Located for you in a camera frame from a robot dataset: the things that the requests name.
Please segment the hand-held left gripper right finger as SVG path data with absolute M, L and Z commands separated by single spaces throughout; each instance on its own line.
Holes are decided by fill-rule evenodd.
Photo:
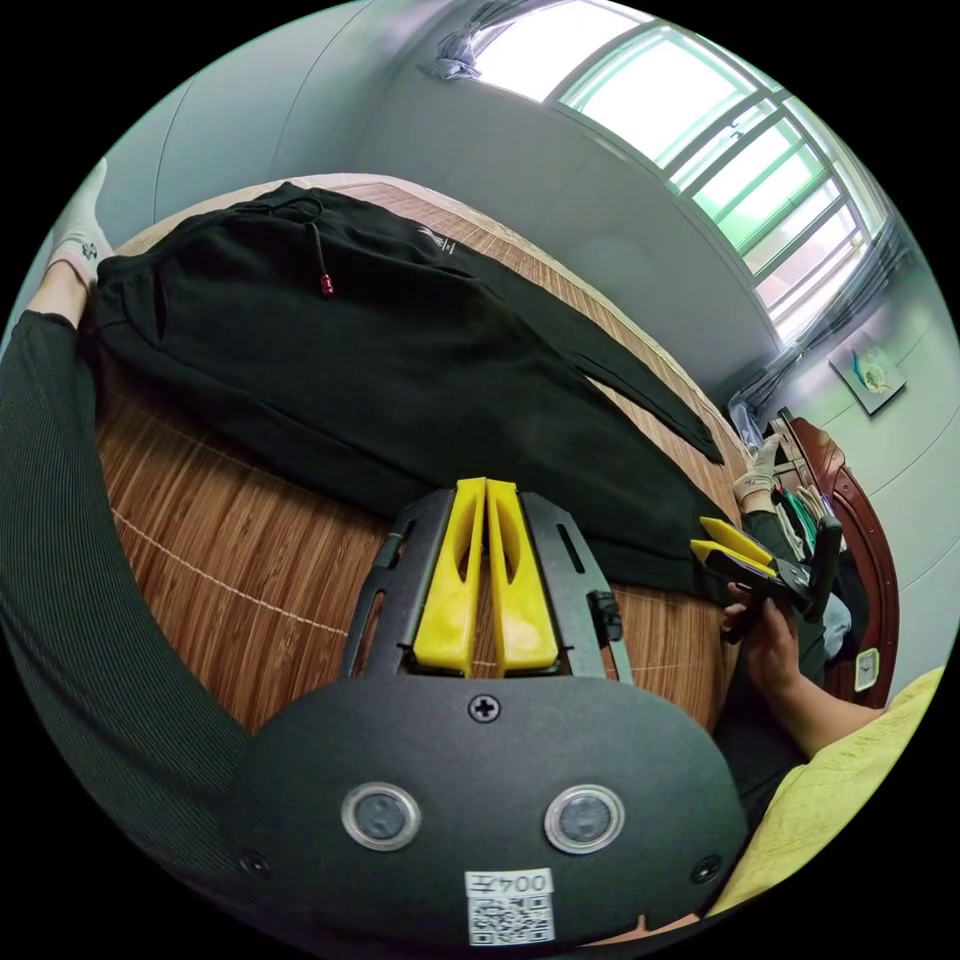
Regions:
M 497 671 L 549 672 L 559 648 L 518 490 L 490 479 L 485 488 Z

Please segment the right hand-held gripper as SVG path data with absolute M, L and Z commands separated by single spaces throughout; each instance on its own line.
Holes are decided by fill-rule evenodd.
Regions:
M 770 599 L 787 605 L 808 623 L 819 619 L 819 593 L 811 585 L 811 570 L 774 556 L 752 537 L 717 518 L 701 517 L 705 539 L 690 541 L 695 558 L 708 572 L 747 594 L 745 610 L 721 628 L 730 645 L 742 641 L 759 623 Z

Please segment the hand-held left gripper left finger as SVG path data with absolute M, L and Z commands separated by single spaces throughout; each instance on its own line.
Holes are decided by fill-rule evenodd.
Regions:
M 468 677 L 474 658 L 486 480 L 460 480 L 413 643 L 423 671 Z

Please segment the person's right hand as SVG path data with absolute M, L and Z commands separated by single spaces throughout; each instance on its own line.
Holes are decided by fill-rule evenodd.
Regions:
M 744 585 L 727 585 L 731 602 L 722 629 L 740 645 L 753 685 L 770 706 L 798 686 L 799 641 L 790 610 L 776 598 Z

